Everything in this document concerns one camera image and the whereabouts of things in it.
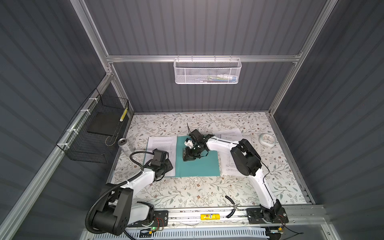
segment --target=floral tablecloth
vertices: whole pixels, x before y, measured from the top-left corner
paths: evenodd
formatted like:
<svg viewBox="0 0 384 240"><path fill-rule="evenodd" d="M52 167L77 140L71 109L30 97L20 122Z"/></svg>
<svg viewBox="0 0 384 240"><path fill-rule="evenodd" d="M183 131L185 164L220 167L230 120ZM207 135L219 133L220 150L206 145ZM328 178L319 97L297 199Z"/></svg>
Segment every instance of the floral tablecloth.
<svg viewBox="0 0 384 240"><path fill-rule="evenodd" d="M279 143L274 147L261 145L258 137L262 133L274 135L266 114L256 113L204 113L204 114L149 114L134 115L127 133L128 141L136 151L145 151L149 136L188 135L191 130L202 134L212 131L239 128L268 166L266 176L272 192L282 204L305 204L292 170L285 159ZM144 155L137 155L143 160ZM139 167L122 152L116 165L112 183L122 182ZM268 170L263 166L264 174ZM221 175L220 177L165 177L142 189L135 200L154 204L156 208L221 207L229 206L224 198L229 195L240 206L259 205L259 199L247 177Z"/></svg>

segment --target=white clock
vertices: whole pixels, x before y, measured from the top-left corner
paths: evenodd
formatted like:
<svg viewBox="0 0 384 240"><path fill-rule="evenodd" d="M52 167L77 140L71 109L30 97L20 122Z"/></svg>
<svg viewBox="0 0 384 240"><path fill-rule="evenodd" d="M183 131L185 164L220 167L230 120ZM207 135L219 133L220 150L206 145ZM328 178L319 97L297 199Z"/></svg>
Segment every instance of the white clock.
<svg viewBox="0 0 384 240"><path fill-rule="evenodd" d="M276 144L276 139L274 136L268 134L268 133L263 133L259 137L259 142L262 145L268 146L268 147L273 147Z"/></svg>

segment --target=yellow connector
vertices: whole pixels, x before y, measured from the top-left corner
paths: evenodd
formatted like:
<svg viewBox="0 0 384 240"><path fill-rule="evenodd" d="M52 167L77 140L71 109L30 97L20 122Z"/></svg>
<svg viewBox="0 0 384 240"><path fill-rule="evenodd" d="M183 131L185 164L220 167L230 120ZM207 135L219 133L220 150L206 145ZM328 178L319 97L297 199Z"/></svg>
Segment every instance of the yellow connector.
<svg viewBox="0 0 384 240"><path fill-rule="evenodd" d="M219 220L220 214L201 214L200 219L201 220Z"/></svg>

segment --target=basket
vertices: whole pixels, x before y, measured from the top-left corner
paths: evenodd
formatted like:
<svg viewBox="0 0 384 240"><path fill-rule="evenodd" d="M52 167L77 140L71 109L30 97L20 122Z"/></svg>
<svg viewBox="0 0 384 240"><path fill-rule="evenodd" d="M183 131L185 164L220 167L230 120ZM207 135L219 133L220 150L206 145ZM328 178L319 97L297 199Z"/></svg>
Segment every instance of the basket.
<svg viewBox="0 0 384 240"><path fill-rule="evenodd" d="M239 58L229 61L179 61L175 58L175 82L177 84L236 84L240 76Z"/></svg>
<svg viewBox="0 0 384 240"><path fill-rule="evenodd" d="M57 142L57 146L65 152L69 159L74 161L113 162L119 149L118 140L124 137L125 128L128 124L128 116L120 121L127 107L127 99L99 95L87 110L81 110L83 113L78 124L74 128L66 130L70 131L66 142ZM94 120L98 118L98 114L120 116L116 122L110 121L113 123L111 135L89 131L93 127Z"/></svg>

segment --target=corrugated panel wall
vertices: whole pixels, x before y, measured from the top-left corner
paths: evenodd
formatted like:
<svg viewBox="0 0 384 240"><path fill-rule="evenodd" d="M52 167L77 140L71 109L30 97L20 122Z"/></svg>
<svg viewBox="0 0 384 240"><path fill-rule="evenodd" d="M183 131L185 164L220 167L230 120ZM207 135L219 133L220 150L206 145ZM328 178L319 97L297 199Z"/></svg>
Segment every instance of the corrugated panel wall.
<svg viewBox="0 0 384 240"><path fill-rule="evenodd" d="M384 235L384 1L339 1L275 118L344 239Z"/></svg>
<svg viewBox="0 0 384 240"><path fill-rule="evenodd" d="M105 72L69 1L1 1L0 19L2 222ZM14 239L75 239L105 172L64 159Z"/></svg>
<svg viewBox="0 0 384 240"><path fill-rule="evenodd" d="M324 3L86 1L109 55L293 55ZM171 64L116 63L116 68L135 112L254 111L269 109L288 65L243 63L238 84L204 87L176 85Z"/></svg>
<svg viewBox="0 0 384 240"><path fill-rule="evenodd" d="M292 63L243 63L238 84L176 84L172 63L114 63L135 112L268 110Z"/></svg>

